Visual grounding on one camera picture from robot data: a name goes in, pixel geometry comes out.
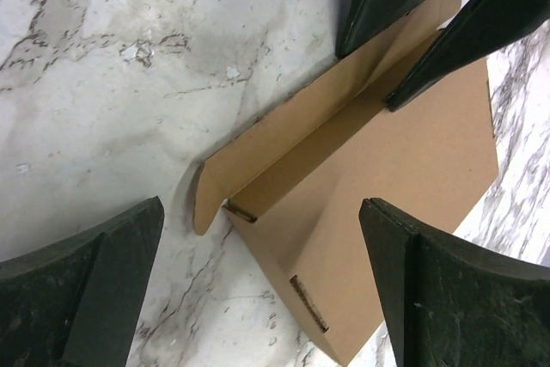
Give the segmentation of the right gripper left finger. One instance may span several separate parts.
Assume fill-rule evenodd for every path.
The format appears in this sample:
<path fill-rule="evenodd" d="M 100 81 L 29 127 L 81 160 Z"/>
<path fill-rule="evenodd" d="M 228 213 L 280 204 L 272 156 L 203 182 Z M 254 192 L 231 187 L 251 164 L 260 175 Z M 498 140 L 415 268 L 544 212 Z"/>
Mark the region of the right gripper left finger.
<path fill-rule="evenodd" d="M 123 366 L 164 208 L 154 197 L 1 264 L 3 366 Z"/>

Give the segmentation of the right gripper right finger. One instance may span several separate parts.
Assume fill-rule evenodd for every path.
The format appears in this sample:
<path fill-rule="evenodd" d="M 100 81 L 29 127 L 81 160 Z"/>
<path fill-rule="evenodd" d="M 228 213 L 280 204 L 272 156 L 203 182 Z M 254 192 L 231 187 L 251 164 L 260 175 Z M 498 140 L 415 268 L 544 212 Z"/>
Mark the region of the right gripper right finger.
<path fill-rule="evenodd" d="M 434 228 L 383 199 L 359 221 L 399 366 L 547 366 L 549 270 Z"/>

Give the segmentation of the brown cardboard box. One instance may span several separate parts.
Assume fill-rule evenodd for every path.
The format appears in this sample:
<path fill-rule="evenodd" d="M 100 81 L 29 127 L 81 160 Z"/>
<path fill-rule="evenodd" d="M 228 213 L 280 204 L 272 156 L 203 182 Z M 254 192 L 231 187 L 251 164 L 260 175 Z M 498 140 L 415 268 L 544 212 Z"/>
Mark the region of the brown cardboard box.
<path fill-rule="evenodd" d="M 225 210 L 302 330 L 348 365 L 382 322 L 358 219 L 381 198 L 453 232 L 498 175 L 486 61 L 396 113 L 385 97 L 461 0 L 424 0 L 205 160 L 193 227 Z"/>

